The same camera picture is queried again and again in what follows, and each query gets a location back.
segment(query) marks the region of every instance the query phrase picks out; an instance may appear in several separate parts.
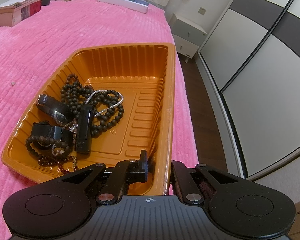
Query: nightstand drawer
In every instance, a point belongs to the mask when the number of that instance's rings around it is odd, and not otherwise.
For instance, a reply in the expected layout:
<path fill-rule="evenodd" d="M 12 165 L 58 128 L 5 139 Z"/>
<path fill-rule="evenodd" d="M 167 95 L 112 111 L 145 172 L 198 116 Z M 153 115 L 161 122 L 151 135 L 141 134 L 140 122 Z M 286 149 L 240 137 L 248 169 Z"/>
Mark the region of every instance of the nightstand drawer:
<path fill-rule="evenodd" d="M 176 44 L 177 52 L 181 53 L 182 55 L 185 55 L 189 58 L 192 58 L 194 54 L 199 49 L 199 46 L 179 37 L 174 34 L 172 34 L 174 42 Z"/>

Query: wooden floor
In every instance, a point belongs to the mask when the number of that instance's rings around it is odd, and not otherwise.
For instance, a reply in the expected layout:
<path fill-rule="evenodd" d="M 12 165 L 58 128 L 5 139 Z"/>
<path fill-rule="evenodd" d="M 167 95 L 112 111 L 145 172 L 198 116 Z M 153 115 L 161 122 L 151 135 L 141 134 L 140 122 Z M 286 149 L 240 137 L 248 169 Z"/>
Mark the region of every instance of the wooden floor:
<path fill-rule="evenodd" d="M 199 163 L 227 171 L 225 154 L 211 103 L 194 59 L 179 54 L 186 83 Z"/>

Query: pink blanket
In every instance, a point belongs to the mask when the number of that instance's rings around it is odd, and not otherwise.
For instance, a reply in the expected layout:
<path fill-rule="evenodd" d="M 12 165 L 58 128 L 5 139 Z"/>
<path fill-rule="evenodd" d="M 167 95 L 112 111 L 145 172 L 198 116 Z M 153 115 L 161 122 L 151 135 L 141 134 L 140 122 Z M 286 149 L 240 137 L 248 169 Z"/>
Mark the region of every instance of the pink blanket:
<path fill-rule="evenodd" d="M 55 1 L 13 28 L 0 27 L 0 240 L 10 237 L 4 201 L 34 184 L 1 163 L 2 149 L 27 105 L 75 50 L 131 42 L 174 43 L 164 11 L 150 5 L 142 14 L 97 0 Z M 177 56 L 175 106 L 172 159 L 194 167 L 198 158 Z"/>

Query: wristwatch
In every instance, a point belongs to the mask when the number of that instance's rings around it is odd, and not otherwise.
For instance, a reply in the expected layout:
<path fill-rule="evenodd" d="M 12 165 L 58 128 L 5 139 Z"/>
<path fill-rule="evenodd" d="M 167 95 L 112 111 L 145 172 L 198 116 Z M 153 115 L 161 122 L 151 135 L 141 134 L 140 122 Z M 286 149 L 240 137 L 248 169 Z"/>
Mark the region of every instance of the wristwatch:
<path fill-rule="evenodd" d="M 41 111 L 51 116 L 60 126 L 66 125 L 73 119 L 71 109 L 51 96 L 39 95 L 36 105 Z"/>
<path fill-rule="evenodd" d="M 33 123 L 31 135 L 30 136 L 44 136 L 60 140 L 65 142 L 70 148 L 73 146 L 73 132 L 64 129 L 60 126 L 50 125 L 48 121 Z M 40 150 L 49 150 L 52 145 L 34 143 L 35 146 Z"/>

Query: circular pad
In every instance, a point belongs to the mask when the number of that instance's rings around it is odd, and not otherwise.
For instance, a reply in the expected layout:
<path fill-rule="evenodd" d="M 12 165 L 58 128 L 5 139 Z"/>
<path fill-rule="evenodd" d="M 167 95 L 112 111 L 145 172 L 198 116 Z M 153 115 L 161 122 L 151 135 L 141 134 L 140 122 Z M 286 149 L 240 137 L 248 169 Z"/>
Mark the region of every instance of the circular pad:
<path fill-rule="evenodd" d="M 63 206 L 60 197 L 51 194 L 42 194 L 30 198 L 26 203 L 26 209 L 38 216 L 48 216 L 58 212 Z"/>
<path fill-rule="evenodd" d="M 237 208 L 246 215 L 261 217 L 273 210 L 273 204 L 266 197 L 248 195 L 237 200 Z"/>

